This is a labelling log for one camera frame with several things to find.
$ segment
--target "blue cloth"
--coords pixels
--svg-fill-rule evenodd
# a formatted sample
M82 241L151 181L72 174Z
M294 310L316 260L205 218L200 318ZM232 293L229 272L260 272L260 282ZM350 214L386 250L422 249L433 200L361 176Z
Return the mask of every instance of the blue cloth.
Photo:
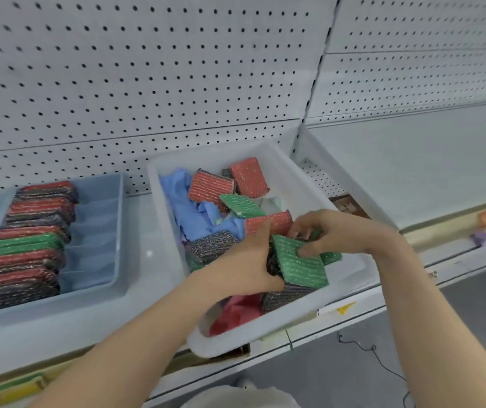
M177 224L188 240L204 238L212 233L229 231L238 238L245 238L244 219L228 215L223 218L212 202L196 203L188 198L192 175L183 169L160 176L160 184L175 215Z

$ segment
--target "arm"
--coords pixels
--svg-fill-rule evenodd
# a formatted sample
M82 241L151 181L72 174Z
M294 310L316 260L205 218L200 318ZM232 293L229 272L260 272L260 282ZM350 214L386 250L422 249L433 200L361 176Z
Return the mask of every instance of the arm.
M283 289L282 279L265 268L270 223L96 345L29 408L140 407L212 305Z
M486 351L428 277L395 230L335 211L298 218L289 236L321 239L299 255L365 252L373 256L383 287L400 364L419 408L486 407Z

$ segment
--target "plastic container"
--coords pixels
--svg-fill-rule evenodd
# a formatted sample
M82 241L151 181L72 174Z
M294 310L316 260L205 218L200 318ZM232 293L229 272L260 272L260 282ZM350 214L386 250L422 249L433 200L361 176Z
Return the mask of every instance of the plastic container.
M60 294L0 309L0 324L51 315L122 296L127 290L122 243L124 177L121 173L71 180L79 193ZM0 225L15 190L0 192Z
M248 157L258 158L267 185L271 188L266 197L271 197L273 200L280 199L282 202L279 210L288 209L293 219L317 209L335 209L326 195L269 140L215 144L158 156L149 162L148 174L154 206L169 255L171 266L169 271L173 286L180 284L190 272L184 259L184 247L179 228L162 191L159 175L170 174L178 167L191 173L202 168L218 174L222 168ZM216 305L209 310L198 328L189 336L188 346L196 355L210 358L261 338L366 285L373 278L373 266L367 255L344 254L340 262L326 267L326 273L329 281L327 287L245 325L218 336L208 337L209 326L221 311L220 305Z

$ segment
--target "white pegboard wall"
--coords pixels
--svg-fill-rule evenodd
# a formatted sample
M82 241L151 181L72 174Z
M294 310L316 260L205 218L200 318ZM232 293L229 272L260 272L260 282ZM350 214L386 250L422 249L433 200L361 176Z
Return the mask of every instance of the white pegboard wall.
M319 166L304 159L300 168L328 197L345 195L347 191L335 179L329 177Z
M147 162L162 152L230 141L274 140L287 154L293 148L299 120L254 123L179 133L160 133L0 150L0 189L55 180L123 172L126 193L149 192Z
M0 150L302 118L336 0L0 0Z
M477 102L486 102L486 50L328 54L308 122Z
M328 53L486 48L486 0L342 0Z

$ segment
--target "person's left arm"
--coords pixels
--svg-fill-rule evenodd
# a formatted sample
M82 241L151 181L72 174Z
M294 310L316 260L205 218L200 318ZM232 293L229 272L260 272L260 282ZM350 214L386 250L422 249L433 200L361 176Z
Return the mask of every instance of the person's left arm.
M177 349L216 302L283 289L283 280L265 268L270 223L96 345L29 408L140 407Z

